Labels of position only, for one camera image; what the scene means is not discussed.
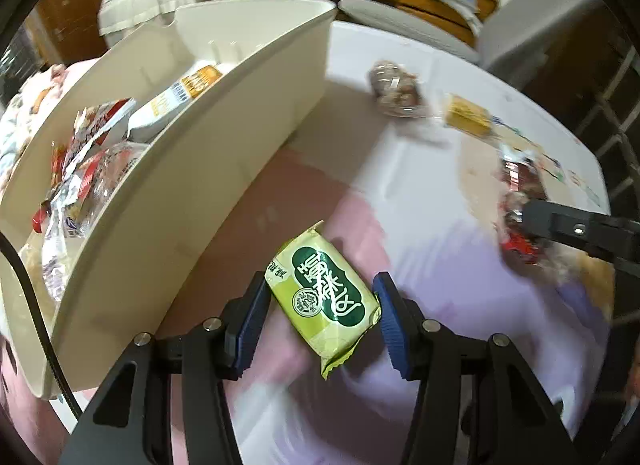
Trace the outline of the metal bed rail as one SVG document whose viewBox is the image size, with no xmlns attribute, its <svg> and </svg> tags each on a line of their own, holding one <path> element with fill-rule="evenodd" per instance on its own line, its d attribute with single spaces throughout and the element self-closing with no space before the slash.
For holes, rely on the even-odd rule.
<svg viewBox="0 0 640 465">
<path fill-rule="evenodd" d="M 617 216 L 639 217 L 639 53 L 608 45 L 574 133 L 597 157 L 608 203 Z"/>
</svg>

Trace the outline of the grey office chair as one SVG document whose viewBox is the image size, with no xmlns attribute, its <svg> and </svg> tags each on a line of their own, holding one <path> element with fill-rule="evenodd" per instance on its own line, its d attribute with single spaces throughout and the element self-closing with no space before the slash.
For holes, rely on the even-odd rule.
<svg viewBox="0 0 640 465">
<path fill-rule="evenodd" d="M 552 46 L 597 9 L 602 0 L 510 0 L 486 21 L 471 0 L 437 0 L 469 25 L 475 44 L 419 17 L 372 0 L 342 0 L 338 8 L 355 22 L 423 42 L 468 61 L 516 89 L 544 67 Z"/>
</svg>

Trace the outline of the white orange snack bar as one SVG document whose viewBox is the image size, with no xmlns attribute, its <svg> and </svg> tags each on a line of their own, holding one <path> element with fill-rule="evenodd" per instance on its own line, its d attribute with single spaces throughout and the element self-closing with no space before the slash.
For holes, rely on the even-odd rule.
<svg viewBox="0 0 640 465">
<path fill-rule="evenodd" d="M 127 139 L 152 142 L 193 100 L 222 77 L 210 64 L 195 64 L 173 84 L 136 110 L 128 122 Z"/>
</svg>

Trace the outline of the yellow small cake packet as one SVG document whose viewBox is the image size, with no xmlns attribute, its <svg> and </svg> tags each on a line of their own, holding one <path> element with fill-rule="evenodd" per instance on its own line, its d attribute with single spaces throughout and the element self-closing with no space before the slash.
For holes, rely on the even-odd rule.
<svg viewBox="0 0 640 465">
<path fill-rule="evenodd" d="M 460 95 L 448 93 L 445 96 L 444 121 L 447 126 L 477 138 L 488 138 L 492 133 L 489 110 Z"/>
</svg>

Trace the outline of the cartoon printed bed sheet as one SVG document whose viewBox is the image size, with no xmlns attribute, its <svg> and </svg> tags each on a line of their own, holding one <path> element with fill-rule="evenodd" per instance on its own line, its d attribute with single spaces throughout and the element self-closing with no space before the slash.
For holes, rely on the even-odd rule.
<svg viewBox="0 0 640 465">
<path fill-rule="evenodd" d="M 364 281 L 388 272 L 454 333 L 509 335 L 576 433 L 603 361 L 608 302 L 576 277 L 541 284 L 508 267 L 496 231 L 498 150 L 454 128 L 383 115 L 368 83 L 381 58 L 428 92 L 487 107 L 509 142 L 550 164 L 544 184 L 555 202 L 610 208 L 596 156 L 525 95 L 423 44 L 337 22 L 322 98 L 245 190 L 152 332 L 181 334 L 218 313 L 285 242 L 321 222 Z"/>
</svg>

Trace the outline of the green mung bean cake packet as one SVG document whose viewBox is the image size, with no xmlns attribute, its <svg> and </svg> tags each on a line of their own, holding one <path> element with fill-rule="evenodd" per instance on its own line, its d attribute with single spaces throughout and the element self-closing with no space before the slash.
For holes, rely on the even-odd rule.
<svg viewBox="0 0 640 465">
<path fill-rule="evenodd" d="M 317 222 L 282 245 L 265 278 L 297 333 L 320 358 L 321 376 L 328 378 L 378 324 L 382 309 L 321 228 Z"/>
</svg>

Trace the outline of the red date walnut snack packet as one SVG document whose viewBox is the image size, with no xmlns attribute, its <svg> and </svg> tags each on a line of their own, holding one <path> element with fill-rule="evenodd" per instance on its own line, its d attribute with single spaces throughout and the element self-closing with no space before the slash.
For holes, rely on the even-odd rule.
<svg viewBox="0 0 640 465">
<path fill-rule="evenodd" d="M 500 253 L 511 270 L 522 277 L 559 284 L 566 277 L 566 264 L 558 246 L 529 229 L 526 212 L 530 203 L 547 202 L 533 151 L 522 151 L 501 143 L 498 198 L 497 239 Z"/>
</svg>

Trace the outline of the brown nut cluster bag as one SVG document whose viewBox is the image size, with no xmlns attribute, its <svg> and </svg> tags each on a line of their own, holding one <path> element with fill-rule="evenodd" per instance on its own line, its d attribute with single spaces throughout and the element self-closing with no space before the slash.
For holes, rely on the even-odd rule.
<svg viewBox="0 0 640 465">
<path fill-rule="evenodd" d="M 391 61 L 377 61 L 369 70 L 369 82 L 382 113 L 405 119 L 430 116 L 418 78 Z"/>
</svg>

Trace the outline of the clear wrapped cracker pack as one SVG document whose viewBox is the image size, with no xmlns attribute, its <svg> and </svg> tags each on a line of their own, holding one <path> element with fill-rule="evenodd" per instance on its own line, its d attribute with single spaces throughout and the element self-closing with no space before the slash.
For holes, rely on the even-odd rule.
<svg viewBox="0 0 640 465">
<path fill-rule="evenodd" d="M 50 199 L 44 230 L 30 234 L 20 250 L 47 321 L 58 310 L 94 222 L 147 148 L 143 143 L 119 142 L 77 165 Z"/>
</svg>

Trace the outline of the red white large snack bag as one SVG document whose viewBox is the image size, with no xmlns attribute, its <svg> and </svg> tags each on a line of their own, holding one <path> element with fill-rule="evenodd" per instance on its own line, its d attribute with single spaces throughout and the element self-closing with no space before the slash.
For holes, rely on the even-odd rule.
<svg viewBox="0 0 640 465">
<path fill-rule="evenodd" d="M 136 106 L 135 99 L 121 99 L 80 110 L 70 139 L 53 143 L 51 188 L 56 188 L 86 158 L 125 139 Z"/>
</svg>

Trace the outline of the white plastic storage bin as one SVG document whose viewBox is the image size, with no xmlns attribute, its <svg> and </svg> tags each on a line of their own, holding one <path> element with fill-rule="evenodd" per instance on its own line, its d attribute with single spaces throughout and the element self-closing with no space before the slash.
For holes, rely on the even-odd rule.
<svg viewBox="0 0 640 465">
<path fill-rule="evenodd" d="M 70 388 L 100 385 L 131 338 L 157 329 L 228 214 L 322 98 L 326 0 L 215 0 L 178 9 L 120 40 L 50 113 L 1 201 L 21 247 L 50 182 L 52 146 L 83 108 L 150 101 L 197 62 L 222 77 L 156 137 L 79 247 L 50 337 Z"/>
</svg>

